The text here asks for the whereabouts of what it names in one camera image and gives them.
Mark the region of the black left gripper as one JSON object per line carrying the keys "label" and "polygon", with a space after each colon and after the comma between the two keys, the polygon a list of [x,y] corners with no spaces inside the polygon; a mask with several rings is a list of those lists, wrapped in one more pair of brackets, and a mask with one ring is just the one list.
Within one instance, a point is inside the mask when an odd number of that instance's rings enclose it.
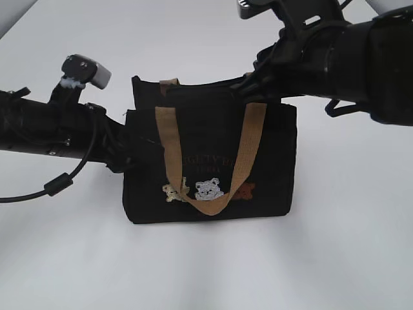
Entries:
{"label": "black left gripper", "polygon": [[124,126],[106,115],[106,109],[79,102],[82,89],[57,84],[48,108],[53,112],[54,131],[50,152],[63,158],[104,163],[111,171],[140,166],[164,167],[164,148],[159,141],[132,134],[119,137]]}

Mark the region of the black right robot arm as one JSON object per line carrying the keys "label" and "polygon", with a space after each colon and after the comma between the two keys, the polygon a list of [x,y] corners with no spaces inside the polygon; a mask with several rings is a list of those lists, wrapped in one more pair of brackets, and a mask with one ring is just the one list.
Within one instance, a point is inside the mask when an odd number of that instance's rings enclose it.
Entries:
{"label": "black right robot arm", "polygon": [[332,118],[366,113],[412,125],[412,7],[351,23],[338,1],[239,1],[241,19],[272,11],[279,39],[257,54],[252,73],[229,86],[241,105],[278,109],[285,98],[327,98]]}

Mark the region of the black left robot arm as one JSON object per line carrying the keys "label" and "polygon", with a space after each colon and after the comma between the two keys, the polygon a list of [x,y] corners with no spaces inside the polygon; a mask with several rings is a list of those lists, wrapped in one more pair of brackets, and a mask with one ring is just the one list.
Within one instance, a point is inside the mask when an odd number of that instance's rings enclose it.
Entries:
{"label": "black left robot arm", "polygon": [[46,103],[26,98],[27,88],[1,92],[1,150],[62,158],[87,156],[122,173],[157,161],[164,148],[154,118],[129,110],[125,124],[93,103],[80,103],[81,88],[56,85]]}

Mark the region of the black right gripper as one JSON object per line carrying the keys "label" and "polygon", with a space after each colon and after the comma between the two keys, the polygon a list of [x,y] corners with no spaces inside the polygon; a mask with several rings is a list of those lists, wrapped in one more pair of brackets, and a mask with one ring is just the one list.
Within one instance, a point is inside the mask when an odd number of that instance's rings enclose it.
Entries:
{"label": "black right gripper", "polygon": [[165,81],[165,107],[177,109],[237,109],[240,96],[278,93],[281,76],[290,65],[299,63],[301,53],[312,36],[326,28],[342,28],[345,19],[338,1],[249,1],[267,6],[283,22],[279,41],[270,51],[261,51],[249,75],[200,85]]}

